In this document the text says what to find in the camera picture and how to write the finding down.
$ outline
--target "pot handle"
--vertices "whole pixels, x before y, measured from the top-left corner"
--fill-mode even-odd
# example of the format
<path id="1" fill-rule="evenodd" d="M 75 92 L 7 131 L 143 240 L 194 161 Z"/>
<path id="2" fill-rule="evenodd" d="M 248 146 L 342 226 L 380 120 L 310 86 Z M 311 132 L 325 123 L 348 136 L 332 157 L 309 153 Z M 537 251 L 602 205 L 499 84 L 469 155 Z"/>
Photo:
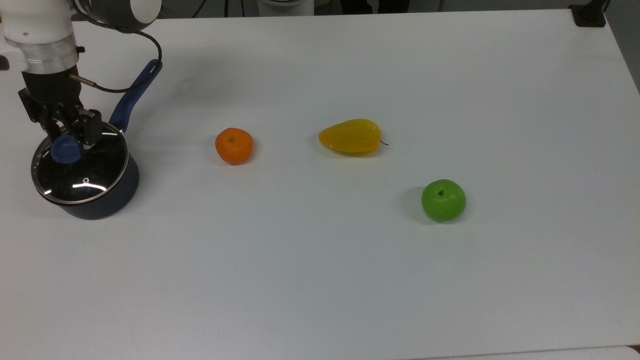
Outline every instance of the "pot handle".
<path id="1" fill-rule="evenodd" d="M 152 74 L 155 68 L 158 68 L 155 74 Z M 153 59 L 147 64 L 144 70 L 138 75 L 138 78 L 133 82 L 131 86 L 136 86 L 140 84 L 144 80 L 146 80 L 149 76 L 152 76 L 149 81 L 147 81 L 144 85 L 134 90 L 130 90 L 126 92 L 120 102 L 116 105 L 116 108 L 113 110 L 113 114 L 111 114 L 111 118 L 109 119 L 109 124 L 115 126 L 118 130 L 123 133 L 127 131 L 127 126 L 129 125 L 129 117 L 131 116 L 131 111 L 133 110 L 133 106 L 138 102 L 142 94 L 144 94 L 145 90 L 151 85 L 151 82 L 156 78 L 158 73 L 162 70 L 162 62 L 157 59 Z"/>

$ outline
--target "black mount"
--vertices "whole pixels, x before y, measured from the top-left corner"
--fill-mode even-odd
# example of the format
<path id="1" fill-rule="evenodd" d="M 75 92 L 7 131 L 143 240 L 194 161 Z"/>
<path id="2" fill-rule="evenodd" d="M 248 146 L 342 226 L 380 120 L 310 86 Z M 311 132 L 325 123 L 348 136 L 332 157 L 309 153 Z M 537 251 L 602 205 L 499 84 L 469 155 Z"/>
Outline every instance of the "black mount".
<path id="1" fill-rule="evenodd" d="M 37 122 L 47 133 L 51 143 L 61 135 L 60 125 L 72 135 L 80 153 L 102 137 L 102 115 L 97 110 L 86 110 L 80 102 L 80 83 L 69 79 L 77 68 L 56 74 L 37 75 L 23 72 L 26 88 L 18 94 L 32 122 Z"/>
<path id="2" fill-rule="evenodd" d="M 602 8 L 607 0 L 592 0 L 587 5 L 570 5 L 575 24 L 581 28 L 604 28 L 607 21 Z"/>

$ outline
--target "apple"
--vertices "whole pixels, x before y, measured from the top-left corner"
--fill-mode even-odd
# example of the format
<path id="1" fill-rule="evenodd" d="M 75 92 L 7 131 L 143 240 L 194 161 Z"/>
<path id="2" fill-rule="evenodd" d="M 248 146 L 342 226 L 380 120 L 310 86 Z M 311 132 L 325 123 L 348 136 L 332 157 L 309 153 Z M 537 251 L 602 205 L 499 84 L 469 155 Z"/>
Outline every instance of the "apple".
<path id="1" fill-rule="evenodd" d="M 467 196 L 455 182 L 442 179 L 428 184 L 422 191 L 422 208 L 437 222 L 450 221 L 462 214 Z"/>

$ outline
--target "black cable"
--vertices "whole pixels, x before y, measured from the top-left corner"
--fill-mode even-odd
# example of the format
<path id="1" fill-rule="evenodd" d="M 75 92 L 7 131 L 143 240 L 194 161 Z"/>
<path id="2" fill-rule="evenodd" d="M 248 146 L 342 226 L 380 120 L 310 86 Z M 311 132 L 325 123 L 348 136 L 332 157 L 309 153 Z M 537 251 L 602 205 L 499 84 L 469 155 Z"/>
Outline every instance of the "black cable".
<path id="1" fill-rule="evenodd" d="M 204 6 L 204 4 L 207 2 L 207 0 L 202 0 L 202 3 L 200 4 L 200 6 L 198 7 L 198 10 L 196 10 L 196 12 L 193 14 L 193 16 L 191 17 L 192 19 L 195 19 L 196 16 L 198 16 L 198 14 L 200 13 L 200 10 L 202 10 L 202 7 Z"/>
<path id="2" fill-rule="evenodd" d="M 133 29 L 127 29 L 127 28 L 121 28 L 119 26 L 113 26 L 113 25 L 109 25 L 109 24 L 105 24 L 103 22 L 99 22 L 98 20 L 90 17 L 89 15 L 85 14 L 84 12 L 82 12 L 80 10 L 80 8 L 78 8 L 78 5 L 76 4 L 76 0 L 69 0 L 71 6 L 73 6 L 74 10 L 78 13 L 78 15 L 80 15 L 81 18 L 83 18 L 84 20 L 86 20 L 87 22 L 89 22 L 90 24 L 96 25 L 96 26 L 100 26 L 101 28 L 105 28 L 105 29 L 111 29 L 111 30 L 117 30 L 121 33 L 124 34 L 137 34 L 140 35 L 141 37 L 145 37 L 149 40 L 151 40 L 154 45 L 156 46 L 156 48 L 158 49 L 158 63 L 162 63 L 162 47 L 160 46 L 160 43 L 151 35 L 147 34 L 147 33 L 143 33 L 140 30 L 133 30 Z M 89 85 L 98 89 L 98 90 L 102 90 L 104 92 L 110 92 L 112 94 L 119 94 L 119 93 L 123 93 L 123 92 L 128 92 L 130 90 L 135 90 L 141 86 L 143 86 L 144 84 L 148 83 L 151 79 L 154 78 L 154 76 L 160 71 L 160 67 L 156 66 L 154 68 L 154 70 L 151 72 L 151 74 L 149 74 L 149 77 L 142 81 L 141 83 L 134 85 L 134 86 L 130 86 L 128 88 L 124 88 L 124 89 L 110 89 L 110 88 L 104 88 L 92 81 L 89 81 Z"/>

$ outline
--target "table surface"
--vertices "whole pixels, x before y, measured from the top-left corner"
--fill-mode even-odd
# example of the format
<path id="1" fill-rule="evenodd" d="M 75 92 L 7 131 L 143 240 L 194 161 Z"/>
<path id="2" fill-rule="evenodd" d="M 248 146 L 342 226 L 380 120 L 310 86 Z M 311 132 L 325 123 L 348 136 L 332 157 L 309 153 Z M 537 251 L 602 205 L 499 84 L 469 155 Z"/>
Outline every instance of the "table surface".
<path id="1" fill-rule="evenodd" d="M 589 348 L 518 354 L 480 355 L 471 360 L 639 360 L 640 354 L 629 347 Z"/>
<path id="2" fill-rule="evenodd" d="M 143 38 L 75 24 L 127 86 Z M 159 20 L 129 205 L 33 188 L 44 134 L 0 74 L 0 357 L 413 359 L 640 343 L 640 97 L 608 27 L 568 10 Z M 108 119 L 117 95 L 83 90 Z M 369 158 L 318 133 L 368 118 Z M 247 164 L 214 150 L 249 131 Z M 468 195 L 452 224 L 420 193 Z"/>

